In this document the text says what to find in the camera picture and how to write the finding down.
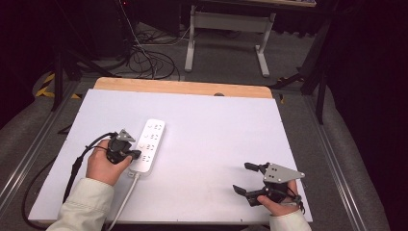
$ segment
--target white power strip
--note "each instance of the white power strip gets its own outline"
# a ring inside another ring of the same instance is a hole
[[[129,165],[129,176],[135,177],[137,172],[140,175],[150,174],[165,127],[165,122],[159,119],[150,118],[147,120],[136,146],[141,154],[136,161]]]

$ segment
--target white board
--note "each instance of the white board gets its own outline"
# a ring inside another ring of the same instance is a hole
[[[246,162],[297,169],[274,99],[115,90],[89,90],[29,219],[57,219],[71,166],[86,145],[123,128],[138,140],[149,118],[165,121],[166,131],[151,174],[140,178],[118,222],[268,224],[269,211],[250,207],[232,185],[264,186],[262,174],[246,170]],[[74,185],[85,177],[89,155]],[[131,183],[125,170],[108,220]],[[299,193],[312,221],[301,187]]]

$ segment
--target table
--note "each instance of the table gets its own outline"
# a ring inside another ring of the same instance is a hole
[[[122,128],[137,139],[149,118],[166,122],[164,138],[152,173],[140,178],[118,223],[268,224],[265,208],[249,207],[232,189],[233,184],[250,191],[263,187],[262,175],[246,170],[245,162],[296,169],[268,88],[117,78],[100,78],[87,93],[29,219],[57,218],[75,153],[84,145]],[[80,169],[76,181],[85,170]],[[124,172],[108,220],[130,183]],[[303,198],[306,219],[312,221]]]
[[[294,6],[303,8],[312,8],[316,5],[316,2],[302,2],[292,0],[247,0],[245,2],[249,4],[266,3],[271,5]],[[264,77],[269,76],[269,70],[267,62],[265,60],[264,50],[268,42],[270,30],[272,29],[276,13],[271,13],[269,17],[257,17],[257,16],[231,15],[225,13],[202,13],[197,12],[195,9],[196,6],[192,5],[190,18],[190,38],[185,64],[185,70],[187,72],[192,71],[192,60],[194,56],[194,30],[195,28],[208,28],[219,30],[264,33],[261,45],[256,45],[255,51],[260,68],[262,70],[262,75]]]

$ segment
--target white sleeve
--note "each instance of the white sleeve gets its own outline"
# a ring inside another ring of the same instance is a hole
[[[306,221],[300,210],[288,215],[269,218],[270,231],[311,231],[309,223]]]
[[[101,230],[114,192],[108,184],[81,179],[61,207],[58,220],[47,230]]]

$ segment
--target table leg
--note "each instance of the table leg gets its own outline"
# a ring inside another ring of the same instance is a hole
[[[264,77],[269,77],[269,70],[268,70],[267,61],[265,60],[264,50],[265,50],[265,47],[267,46],[270,30],[272,29],[272,25],[273,25],[275,16],[276,16],[276,13],[270,14],[269,21],[267,21],[267,25],[265,27],[262,43],[261,45],[255,46],[256,55],[258,57],[258,62],[259,62],[259,65],[262,71],[262,76]]]
[[[192,60],[194,58],[194,20],[195,20],[195,8],[196,6],[191,6],[191,13],[190,13],[190,38],[189,38],[189,46],[187,48],[187,57],[186,57],[186,65],[184,69],[187,72],[192,71]]]

